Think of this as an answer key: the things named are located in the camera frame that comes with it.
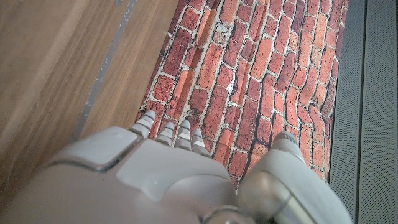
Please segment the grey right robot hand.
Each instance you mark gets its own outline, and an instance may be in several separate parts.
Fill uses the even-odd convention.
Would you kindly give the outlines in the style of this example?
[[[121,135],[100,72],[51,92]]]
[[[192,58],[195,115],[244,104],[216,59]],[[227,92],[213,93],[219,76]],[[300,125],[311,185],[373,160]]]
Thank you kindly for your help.
[[[184,121],[149,139],[155,113],[54,156],[1,213],[2,223],[350,223],[332,189],[282,131],[238,187]]]

